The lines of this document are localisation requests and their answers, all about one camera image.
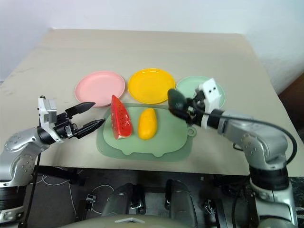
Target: table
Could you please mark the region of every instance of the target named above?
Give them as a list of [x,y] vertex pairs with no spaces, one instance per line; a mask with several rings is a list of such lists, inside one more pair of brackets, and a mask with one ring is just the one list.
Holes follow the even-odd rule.
[[[213,77],[226,93],[225,110],[250,114],[289,130],[298,154],[288,165],[290,176],[304,176],[304,145],[269,77],[242,35],[111,30],[51,30],[0,87],[0,147],[17,131],[38,124],[37,98],[54,98],[57,113],[76,105],[74,88],[85,75],[112,70],[126,82],[143,68],[170,72],[178,82],[187,76]],[[123,102],[136,103],[127,91]],[[81,126],[100,119],[107,108],[76,115]],[[96,132],[52,145],[41,165],[214,174],[248,174],[243,152],[213,129],[197,128],[192,151],[179,162],[113,159],[96,148]]]

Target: cutting board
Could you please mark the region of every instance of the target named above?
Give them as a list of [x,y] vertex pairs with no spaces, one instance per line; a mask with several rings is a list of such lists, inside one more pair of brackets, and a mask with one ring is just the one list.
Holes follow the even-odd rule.
[[[97,133],[99,151],[109,157],[152,160],[180,161],[191,151],[192,138],[196,134],[193,127],[173,116],[165,105],[124,104],[131,118],[133,133],[130,137],[116,140],[112,133],[109,110],[106,122]],[[142,140],[137,135],[138,118],[146,108],[156,111],[158,129],[150,140]]]

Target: floor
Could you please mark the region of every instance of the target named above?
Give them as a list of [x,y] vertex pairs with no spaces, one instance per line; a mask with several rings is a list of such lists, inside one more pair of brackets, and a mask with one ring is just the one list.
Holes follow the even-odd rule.
[[[231,206],[233,198],[225,196],[220,189],[212,187],[210,179],[212,175],[201,175],[193,173],[174,173],[174,172],[152,172],[152,171],[120,171],[120,170],[94,170],[85,169],[80,173],[86,179],[85,186],[77,184],[70,185],[73,202],[77,207],[79,200],[84,200],[88,193],[102,184],[109,184],[117,188],[126,183],[141,184],[146,187],[164,187],[168,179],[180,180],[185,183],[193,199],[195,211],[198,218],[198,227],[207,227],[204,219],[204,202],[206,198],[221,198],[224,204],[225,216],[228,227],[231,225]],[[44,179],[49,184],[62,183],[62,179],[47,177]],[[28,186],[25,205],[29,200],[31,185]],[[109,187],[102,187],[94,191],[96,203],[94,209],[102,211],[108,196],[112,190]],[[169,212],[164,208],[164,193],[146,193],[147,215],[168,217]],[[246,224],[247,204],[239,200],[236,210],[236,220],[240,227]],[[94,212],[89,212],[87,218],[99,216]],[[36,185],[35,196],[31,214],[28,220],[28,227],[31,228],[53,228],[72,223],[75,213],[72,207],[69,184],[67,182],[49,186],[44,182]]]

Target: watermelon slice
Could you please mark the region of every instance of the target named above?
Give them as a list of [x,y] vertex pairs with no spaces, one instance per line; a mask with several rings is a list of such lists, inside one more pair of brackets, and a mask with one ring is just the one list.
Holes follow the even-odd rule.
[[132,134],[129,114],[123,103],[114,95],[112,95],[111,101],[111,121],[115,139],[129,137]]

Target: green plate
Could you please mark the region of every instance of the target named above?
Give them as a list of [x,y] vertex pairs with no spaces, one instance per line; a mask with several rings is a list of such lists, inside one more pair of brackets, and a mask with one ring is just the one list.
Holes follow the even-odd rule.
[[[98,129],[97,148],[105,156],[119,159],[176,162],[186,158],[192,148],[192,139],[196,134],[183,120],[171,115],[164,105],[124,104],[127,108],[133,133],[130,137],[116,140],[111,128],[110,111],[104,118],[106,122]],[[157,114],[158,131],[150,140],[141,140],[137,136],[137,120],[146,108],[154,108]]]
[[[204,83],[210,79],[209,77],[203,76],[190,76],[182,79],[176,85],[176,90],[180,91],[186,98],[194,98],[195,96],[195,89],[199,87],[199,84]],[[223,88],[217,83],[218,91],[220,94],[220,101],[219,105],[222,107],[225,102],[225,92]]]

